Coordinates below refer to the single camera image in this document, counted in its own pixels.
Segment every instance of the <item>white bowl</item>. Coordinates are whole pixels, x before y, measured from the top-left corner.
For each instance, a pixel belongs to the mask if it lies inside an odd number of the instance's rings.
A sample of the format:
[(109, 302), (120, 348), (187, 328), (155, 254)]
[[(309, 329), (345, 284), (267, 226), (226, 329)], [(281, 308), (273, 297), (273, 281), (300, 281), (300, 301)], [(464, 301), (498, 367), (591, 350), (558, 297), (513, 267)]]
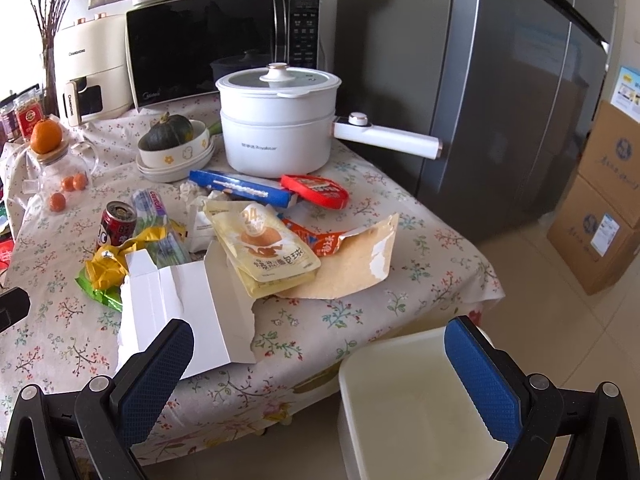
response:
[(180, 164), (176, 164), (174, 166), (169, 166), (166, 168), (150, 168), (142, 161), (142, 157), (140, 157), (140, 154), (138, 154), (138, 156), (136, 157), (136, 164), (138, 165), (138, 169), (140, 170), (140, 173), (162, 174), (162, 173), (167, 173), (168, 171), (183, 170), (184, 168), (190, 168), (194, 164), (200, 162), (203, 158), (210, 157), (214, 151), (215, 151), (215, 144), (213, 142), (210, 142), (209, 147), (206, 150), (204, 150), (204, 152), (202, 152), (200, 155), (194, 156), (190, 160), (187, 160)]
[(213, 143), (206, 152), (201, 153), (197, 158), (188, 161), (186, 164), (175, 166), (173, 168), (166, 168), (165, 170), (151, 170), (149, 171), (144, 165), (141, 165), (140, 157), (136, 159), (138, 164), (138, 170), (142, 175), (151, 182), (176, 182), (177, 180), (183, 180), (189, 176), (191, 170), (201, 170), (204, 168), (211, 157), (213, 156)]
[(169, 148), (168, 150), (157, 150), (156, 152), (148, 152), (140, 150), (140, 159), (144, 165), (151, 169), (168, 169), (180, 166), (183, 163), (189, 163), (198, 157), (211, 144), (211, 136), (209, 129), (202, 121), (190, 121), (193, 126), (193, 139), (185, 142), (180, 146)]

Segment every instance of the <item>blue box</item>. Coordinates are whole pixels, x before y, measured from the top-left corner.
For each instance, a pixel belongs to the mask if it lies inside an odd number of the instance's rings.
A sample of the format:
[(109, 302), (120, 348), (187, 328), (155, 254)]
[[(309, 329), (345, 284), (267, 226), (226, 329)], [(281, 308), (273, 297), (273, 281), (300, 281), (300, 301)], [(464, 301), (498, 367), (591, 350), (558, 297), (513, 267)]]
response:
[(196, 170), (189, 173), (189, 180), (206, 189), (223, 191), (264, 205), (287, 208), (298, 202), (297, 193), (265, 178), (224, 171)]

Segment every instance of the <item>glass jar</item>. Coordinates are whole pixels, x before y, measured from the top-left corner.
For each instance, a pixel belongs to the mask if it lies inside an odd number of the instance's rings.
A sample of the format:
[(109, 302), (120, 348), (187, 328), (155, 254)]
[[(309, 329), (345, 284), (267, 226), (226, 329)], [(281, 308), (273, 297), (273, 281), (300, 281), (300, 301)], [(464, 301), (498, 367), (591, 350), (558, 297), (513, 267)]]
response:
[(10, 95), (7, 99), (0, 101), (0, 123), (9, 142), (20, 139), (20, 127), (18, 119), (15, 116), (14, 99), (15, 94)]
[[(92, 152), (94, 164), (91, 169), (82, 156), (84, 150)], [(70, 147), (63, 140), (52, 152), (44, 155), (31, 152), (31, 158), (39, 165), (40, 175), (37, 180), (23, 181), (22, 192), (38, 193), (45, 209), (50, 209), (51, 196), (55, 193), (61, 193), (65, 197), (65, 208), (75, 207), (85, 199), (83, 191), (93, 187), (92, 176), (98, 168), (99, 160), (90, 142), (78, 142)]]
[(32, 88), (14, 99), (15, 116), (24, 140), (31, 139), (33, 127), (44, 117), (41, 98), (40, 90)]

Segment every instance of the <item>spice jar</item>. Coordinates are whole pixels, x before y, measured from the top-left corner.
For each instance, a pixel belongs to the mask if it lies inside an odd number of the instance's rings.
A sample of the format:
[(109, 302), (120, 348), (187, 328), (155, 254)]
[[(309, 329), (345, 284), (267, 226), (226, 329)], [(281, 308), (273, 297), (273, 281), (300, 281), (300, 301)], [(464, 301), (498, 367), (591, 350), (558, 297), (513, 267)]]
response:
[(6, 140), (9, 142), (14, 142), (14, 140), (20, 138), (20, 128), (18, 127), (18, 119), (14, 110), (14, 99), (16, 97), (16, 94), (12, 94), (0, 101), (0, 123), (6, 135)]
[(14, 100), (15, 115), (24, 140), (31, 139), (33, 127), (44, 117), (42, 113), (41, 95), (37, 88), (18, 95)]

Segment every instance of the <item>green package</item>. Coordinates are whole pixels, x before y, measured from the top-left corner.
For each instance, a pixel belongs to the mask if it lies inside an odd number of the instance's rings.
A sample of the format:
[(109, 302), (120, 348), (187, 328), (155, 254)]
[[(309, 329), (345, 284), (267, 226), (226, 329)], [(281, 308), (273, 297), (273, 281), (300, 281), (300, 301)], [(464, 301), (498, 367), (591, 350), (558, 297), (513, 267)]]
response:
[(95, 290), (84, 272), (84, 267), (80, 270), (80, 273), (76, 278), (76, 283), (93, 300), (103, 304), (104, 306), (108, 306), (113, 310), (122, 312), (122, 298), (120, 297), (119, 286), (112, 286), (107, 290)]

